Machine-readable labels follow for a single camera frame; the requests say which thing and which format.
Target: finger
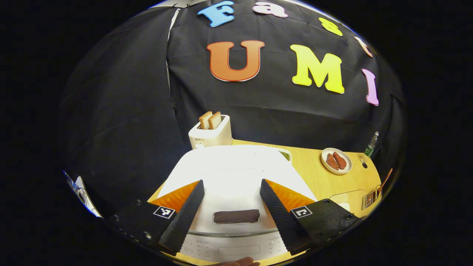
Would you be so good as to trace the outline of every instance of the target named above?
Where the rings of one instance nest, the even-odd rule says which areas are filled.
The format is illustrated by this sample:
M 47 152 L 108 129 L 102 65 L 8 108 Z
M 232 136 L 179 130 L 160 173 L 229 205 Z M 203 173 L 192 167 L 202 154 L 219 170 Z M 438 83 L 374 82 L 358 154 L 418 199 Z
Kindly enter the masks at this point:
M 240 264 L 238 264 L 235 261 L 230 261 L 230 262 L 227 261 L 227 262 L 220 262 L 220 263 L 207 265 L 207 266 L 240 266 Z
M 244 258 L 241 258 L 239 260 L 237 260 L 236 262 L 240 265 L 240 266 L 250 266 L 252 263 L 253 263 L 253 258 L 252 257 L 244 257 Z
M 240 264 L 238 264 L 235 261 L 232 261 L 232 262 L 225 263 L 222 266 L 240 266 Z

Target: white plate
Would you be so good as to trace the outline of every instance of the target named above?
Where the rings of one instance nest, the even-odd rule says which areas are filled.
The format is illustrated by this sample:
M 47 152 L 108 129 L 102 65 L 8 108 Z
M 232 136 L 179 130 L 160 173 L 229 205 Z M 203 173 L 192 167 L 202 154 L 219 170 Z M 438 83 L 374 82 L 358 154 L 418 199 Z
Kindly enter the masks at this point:
M 345 169 L 343 170 L 335 170 L 333 168 L 331 168 L 328 164 L 327 164 L 327 155 L 329 153 L 333 154 L 334 152 L 337 152 L 340 157 L 344 158 L 345 161 L 347 161 L 347 167 L 345 167 Z M 337 175 L 343 175 L 343 174 L 346 174 L 348 172 L 350 172 L 351 170 L 351 159 L 350 157 L 348 157 L 348 155 L 346 155 L 343 151 L 341 150 L 338 150 L 338 149 L 335 149 L 335 148 L 327 148 L 325 150 L 322 151 L 322 156 L 321 156 L 321 159 L 322 159 L 322 163 L 325 165 L 325 167 L 327 167 L 327 169 L 334 173 L 334 174 L 337 174 Z

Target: toaster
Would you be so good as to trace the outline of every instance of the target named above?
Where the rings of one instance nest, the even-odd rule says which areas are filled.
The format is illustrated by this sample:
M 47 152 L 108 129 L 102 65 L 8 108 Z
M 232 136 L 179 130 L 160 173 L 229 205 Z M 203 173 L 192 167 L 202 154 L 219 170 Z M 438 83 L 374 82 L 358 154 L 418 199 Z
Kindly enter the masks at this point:
M 230 117 L 228 115 L 221 115 L 221 117 L 222 122 L 216 129 L 202 129 L 199 122 L 189 131 L 189 140 L 193 150 L 202 147 L 232 144 Z

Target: orange letter u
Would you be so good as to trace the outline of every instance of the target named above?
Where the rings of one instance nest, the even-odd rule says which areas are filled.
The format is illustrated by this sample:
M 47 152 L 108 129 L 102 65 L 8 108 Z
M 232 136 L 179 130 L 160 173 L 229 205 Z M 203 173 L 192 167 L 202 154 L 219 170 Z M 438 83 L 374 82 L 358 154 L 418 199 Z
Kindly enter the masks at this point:
M 223 81 L 246 81 L 254 78 L 260 71 L 260 48 L 264 42 L 242 41 L 246 47 L 246 66 L 235 70 L 230 68 L 228 58 L 233 42 L 217 42 L 207 46 L 210 51 L 210 71 L 212 75 Z

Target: hand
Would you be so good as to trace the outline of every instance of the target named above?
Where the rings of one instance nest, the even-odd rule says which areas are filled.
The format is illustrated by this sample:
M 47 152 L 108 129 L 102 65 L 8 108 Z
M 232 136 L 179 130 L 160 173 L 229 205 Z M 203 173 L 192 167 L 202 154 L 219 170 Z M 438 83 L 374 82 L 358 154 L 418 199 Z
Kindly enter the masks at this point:
M 254 262 L 252 257 L 244 257 L 237 261 L 232 262 L 221 262 L 217 264 L 212 264 L 209 266 L 259 266 L 259 262 Z

